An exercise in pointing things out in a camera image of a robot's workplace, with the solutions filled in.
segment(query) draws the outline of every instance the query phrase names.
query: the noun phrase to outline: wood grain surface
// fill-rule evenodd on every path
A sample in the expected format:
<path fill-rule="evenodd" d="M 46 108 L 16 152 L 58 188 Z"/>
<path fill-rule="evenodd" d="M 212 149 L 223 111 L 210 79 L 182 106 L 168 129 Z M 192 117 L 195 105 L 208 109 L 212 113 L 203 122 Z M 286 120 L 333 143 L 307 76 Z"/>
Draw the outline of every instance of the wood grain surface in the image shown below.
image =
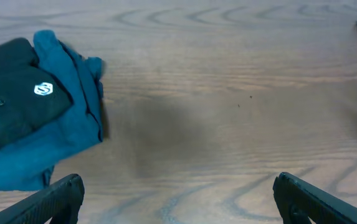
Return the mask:
<path fill-rule="evenodd" d="M 79 223 L 281 223 L 283 171 L 357 207 L 357 1 L 0 0 L 102 78 L 108 138 L 60 162 Z M 0 211 L 33 192 L 0 192 Z"/>

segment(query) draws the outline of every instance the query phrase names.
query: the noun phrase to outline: wooden table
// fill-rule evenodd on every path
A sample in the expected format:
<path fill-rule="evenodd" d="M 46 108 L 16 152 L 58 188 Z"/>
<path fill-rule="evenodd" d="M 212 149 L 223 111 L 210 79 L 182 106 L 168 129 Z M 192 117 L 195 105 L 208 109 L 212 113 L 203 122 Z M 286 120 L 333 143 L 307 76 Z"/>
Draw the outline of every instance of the wooden table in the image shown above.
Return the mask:
<path fill-rule="evenodd" d="M 109 137 L 60 162 L 79 223 L 281 223 L 282 171 L 357 207 L 357 1 L 2 0 L 102 78 Z M 0 211 L 32 192 L 0 192 Z"/>

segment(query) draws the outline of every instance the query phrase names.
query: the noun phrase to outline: blue towel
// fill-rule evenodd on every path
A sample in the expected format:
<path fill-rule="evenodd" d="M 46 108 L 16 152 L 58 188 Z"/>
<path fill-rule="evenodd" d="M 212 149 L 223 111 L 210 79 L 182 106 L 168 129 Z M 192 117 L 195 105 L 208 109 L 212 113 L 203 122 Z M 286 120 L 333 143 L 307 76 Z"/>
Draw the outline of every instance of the blue towel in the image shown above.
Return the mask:
<path fill-rule="evenodd" d="M 0 149 L 0 190 L 40 190 L 49 185 L 54 165 L 102 142 L 100 100 L 102 60 L 86 60 L 51 30 L 34 34 L 39 67 L 70 93 L 73 106 L 26 138 Z"/>

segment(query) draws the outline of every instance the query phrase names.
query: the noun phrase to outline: black cloth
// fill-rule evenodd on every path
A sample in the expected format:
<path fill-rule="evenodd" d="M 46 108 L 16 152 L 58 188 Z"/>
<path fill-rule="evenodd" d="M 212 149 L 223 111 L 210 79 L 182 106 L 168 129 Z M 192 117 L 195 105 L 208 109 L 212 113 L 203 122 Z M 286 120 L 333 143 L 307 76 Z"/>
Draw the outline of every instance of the black cloth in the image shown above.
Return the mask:
<path fill-rule="evenodd" d="M 29 41 L 0 45 L 0 148 L 39 129 L 71 105 L 52 75 L 37 68 Z"/>
<path fill-rule="evenodd" d="M 0 190 L 39 190 L 50 184 L 54 165 L 102 142 L 102 60 L 83 58 L 51 30 L 34 34 L 39 68 L 53 74 L 73 105 L 59 118 L 0 149 Z"/>

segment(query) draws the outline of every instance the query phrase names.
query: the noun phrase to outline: dark fabric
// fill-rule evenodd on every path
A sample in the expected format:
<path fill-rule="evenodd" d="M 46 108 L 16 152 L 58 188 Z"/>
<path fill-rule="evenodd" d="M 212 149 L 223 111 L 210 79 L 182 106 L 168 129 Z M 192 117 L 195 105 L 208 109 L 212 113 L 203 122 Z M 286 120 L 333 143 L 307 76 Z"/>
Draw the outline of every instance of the dark fabric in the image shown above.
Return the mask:
<path fill-rule="evenodd" d="M 0 148 L 34 132 L 72 105 L 53 77 L 36 68 L 38 61 L 26 39 L 0 45 Z M 41 83 L 50 87 L 43 95 L 35 93 Z"/>
<path fill-rule="evenodd" d="M 100 58 L 84 60 L 51 30 L 34 35 L 39 67 L 70 93 L 73 106 L 55 121 L 0 150 L 0 190 L 39 190 L 49 185 L 53 166 L 102 141 Z"/>

